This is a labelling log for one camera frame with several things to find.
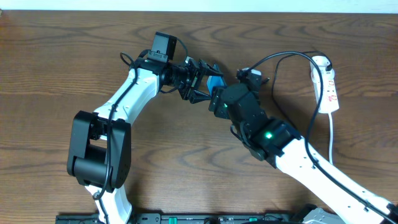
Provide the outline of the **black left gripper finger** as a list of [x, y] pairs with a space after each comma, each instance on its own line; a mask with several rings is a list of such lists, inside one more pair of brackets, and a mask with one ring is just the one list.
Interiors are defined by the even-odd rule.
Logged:
[[200, 75], [208, 76], [208, 77], [210, 77], [210, 76], [222, 77], [223, 76], [223, 72], [220, 70], [220, 68], [217, 64], [214, 64], [211, 67], [207, 62], [200, 59], [199, 60], [199, 68], [200, 68]]
[[211, 100], [211, 96], [199, 90], [190, 89], [188, 93], [188, 101], [191, 104], [199, 103], [201, 101]]

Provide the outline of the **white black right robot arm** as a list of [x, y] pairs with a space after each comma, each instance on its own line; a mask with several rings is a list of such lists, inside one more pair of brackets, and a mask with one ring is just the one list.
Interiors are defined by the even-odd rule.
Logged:
[[232, 133], [259, 161], [299, 181], [345, 223], [397, 223], [397, 206], [330, 164], [295, 128], [270, 118], [251, 84], [209, 84], [209, 110], [230, 119]]

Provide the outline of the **blue Galaxy smartphone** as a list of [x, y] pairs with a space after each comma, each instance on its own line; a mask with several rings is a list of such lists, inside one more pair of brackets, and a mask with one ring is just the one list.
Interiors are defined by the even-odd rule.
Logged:
[[207, 89], [209, 94], [213, 94], [213, 89], [215, 87], [226, 87], [227, 84], [223, 77], [221, 76], [209, 76], [206, 82]]

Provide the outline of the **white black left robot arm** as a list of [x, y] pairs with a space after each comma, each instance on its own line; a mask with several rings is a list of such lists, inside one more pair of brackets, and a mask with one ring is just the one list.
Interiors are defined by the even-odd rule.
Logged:
[[226, 83], [217, 65], [187, 58], [168, 60], [138, 57], [116, 93], [94, 112], [79, 111], [72, 124], [67, 172], [93, 197], [99, 223], [127, 223], [132, 215], [124, 183], [131, 166], [131, 126], [164, 85], [183, 100], [210, 100]]

